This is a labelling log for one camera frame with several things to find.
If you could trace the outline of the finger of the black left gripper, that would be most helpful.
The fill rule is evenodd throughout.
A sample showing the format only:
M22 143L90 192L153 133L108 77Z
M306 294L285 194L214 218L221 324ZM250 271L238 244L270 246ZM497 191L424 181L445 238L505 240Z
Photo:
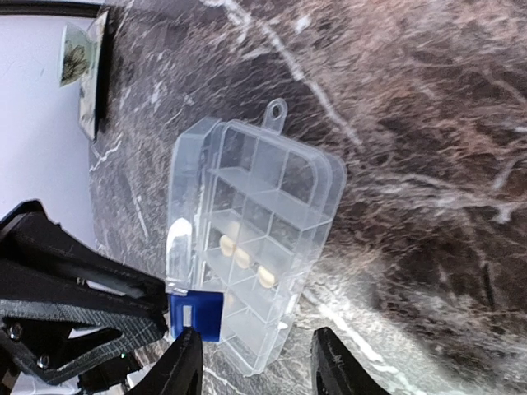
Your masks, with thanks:
M2 299L1 350L20 371L55 385L164 336L167 299L119 301L88 308Z
M145 303L166 303L163 281L88 248L51 221L38 200L1 219L1 256L64 280L81 278Z

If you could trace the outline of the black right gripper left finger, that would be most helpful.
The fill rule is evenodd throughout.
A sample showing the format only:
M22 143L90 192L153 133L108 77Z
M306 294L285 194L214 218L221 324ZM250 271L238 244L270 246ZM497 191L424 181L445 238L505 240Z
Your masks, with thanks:
M193 328L184 331L127 394L197 395L203 386L203 341Z

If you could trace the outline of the clear plastic pill organizer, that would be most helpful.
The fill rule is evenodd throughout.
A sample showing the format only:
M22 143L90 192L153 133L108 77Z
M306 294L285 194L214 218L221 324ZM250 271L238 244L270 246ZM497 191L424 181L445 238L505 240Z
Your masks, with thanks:
M245 376L274 362L329 236L347 171L337 156L282 135L287 103L263 122L206 117L176 139L168 192L166 282L174 335L186 326ZM222 254L228 235L254 260ZM259 284L265 266L276 284Z

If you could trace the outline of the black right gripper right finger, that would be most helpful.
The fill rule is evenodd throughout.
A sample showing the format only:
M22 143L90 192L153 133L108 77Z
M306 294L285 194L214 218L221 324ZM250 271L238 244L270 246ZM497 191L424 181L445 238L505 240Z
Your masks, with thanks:
M310 351L313 394L389 395L331 328L314 330Z

